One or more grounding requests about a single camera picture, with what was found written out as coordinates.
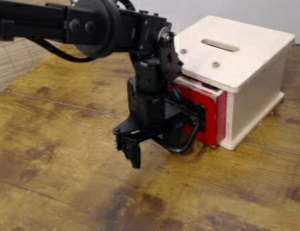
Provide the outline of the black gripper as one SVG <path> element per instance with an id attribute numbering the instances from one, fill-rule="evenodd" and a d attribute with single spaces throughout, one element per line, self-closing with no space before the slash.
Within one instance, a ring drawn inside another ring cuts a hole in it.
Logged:
<path id="1" fill-rule="evenodd" d="M 125 152 L 134 169 L 141 168 L 140 143 L 162 137 L 168 123 L 181 115 L 197 115 L 204 121 L 202 107 L 189 101 L 174 83 L 165 83 L 164 88 L 154 92 L 144 92 L 138 87 L 137 78 L 128 80 L 129 117 L 114 128 L 117 149 Z M 170 151 L 186 151 L 192 145 L 193 126 L 178 122 L 164 134 Z"/>

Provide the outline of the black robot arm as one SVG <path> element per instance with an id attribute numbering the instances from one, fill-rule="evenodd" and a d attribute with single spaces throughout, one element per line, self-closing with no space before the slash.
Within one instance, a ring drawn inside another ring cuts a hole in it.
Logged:
<path id="1" fill-rule="evenodd" d="M 0 0 L 0 41 L 18 37 L 71 62 L 129 53 L 136 76 L 128 80 L 130 115 L 114 128 L 117 149 L 136 169 L 146 140 L 177 154 L 189 150 L 205 116 L 174 83 L 182 61 L 166 18 L 137 11 L 130 0 L 78 0 L 71 5 Z"/>

